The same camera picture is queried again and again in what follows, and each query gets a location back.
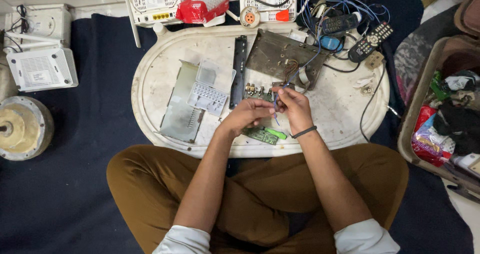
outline black remote control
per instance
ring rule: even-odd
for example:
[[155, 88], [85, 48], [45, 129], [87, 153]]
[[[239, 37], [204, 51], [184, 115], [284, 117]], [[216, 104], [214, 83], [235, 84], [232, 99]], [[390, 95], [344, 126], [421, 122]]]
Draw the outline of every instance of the black remote control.
[[330, 17], [321, 23], [321, 29], [325, 34], [334, 34], [347, 31], [359, 26], [359, 18], [356, 14], [346, 14], [337, 17]]
[[348, 59], [352, 62], [361, 62], [377, 49], [393, 32], [387, 22], [382, 22], [362, 40], [358, 41], [348, 52]]

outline white sleeve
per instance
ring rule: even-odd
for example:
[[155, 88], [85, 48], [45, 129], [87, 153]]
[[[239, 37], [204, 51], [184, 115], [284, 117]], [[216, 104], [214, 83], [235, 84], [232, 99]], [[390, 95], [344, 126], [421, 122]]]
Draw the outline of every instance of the white sleeve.
[[336, 232], [335, 246], [338, 254], [391, 254], [400, 246], [375, 219], [352, 224]]
[[210, 234], [186, 226], [175, 225], [152, 254], [210, 254]]

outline suitcase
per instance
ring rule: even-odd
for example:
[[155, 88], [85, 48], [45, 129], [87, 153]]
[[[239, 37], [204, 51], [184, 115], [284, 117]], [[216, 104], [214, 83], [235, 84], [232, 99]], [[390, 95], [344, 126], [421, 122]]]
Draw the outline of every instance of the suitcase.
[[443, 76], [449, 76], [464, 69], [480, 70], [480, 40], [478, 39], [480, 36], [480, 0], [465, 0], [455, 13], [454, 23], [456, 27], [465, 32], [465, 35], [442, 38], [432, 48], [417, 89], [403, 118], [398, 137], [398, 150], [410, 163], [457, 184], [457, 186], [448, 185], [449, 189], [469, 200], [480, 203], [479, 198], [469, 193], [472, 191], [480, 194], [479, 179], [468, 175], [460, 168], [449, 166], [450, 168], [447, 169], [446, 165], [436, 167], [418, 158], [411, 145], [420, 108], [428, 95], [435, 70], [440, 70]]

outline screwdriver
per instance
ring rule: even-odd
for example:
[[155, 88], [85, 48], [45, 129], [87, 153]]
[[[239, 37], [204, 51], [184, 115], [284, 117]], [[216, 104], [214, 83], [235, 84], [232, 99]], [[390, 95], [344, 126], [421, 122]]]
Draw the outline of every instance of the screwdriver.
[[273, 129], [270, 129], [270, 128], [266, 128], [265, 126], [262, 126], [261, 129], [267, 133], [270, 133], [276, 137], [278, 137], [279, 139], [282, 139], [282, 140], [286, 140], [287, 139], [287, 136], [283, 133], [283, 132], [279, 132], [279, 131], [276, 131], [276, 130], [273, 130]]

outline hand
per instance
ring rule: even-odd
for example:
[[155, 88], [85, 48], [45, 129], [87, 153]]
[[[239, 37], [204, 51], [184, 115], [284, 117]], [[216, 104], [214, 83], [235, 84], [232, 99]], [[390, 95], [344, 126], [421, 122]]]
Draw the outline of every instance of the hand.
[[255, 98], [244, 99], [230, 112], [218, 128], [238, 137], [243, 128], [252, 128], [258, 125], [262, 118], [273, 117], [274, 113], [273, 103]]
[[277, 106], [279, 112], [286, 111], [292, 135], [296, 135], [314, 125], [308, 98], [291, 88], [273, 87], [278, 92]]

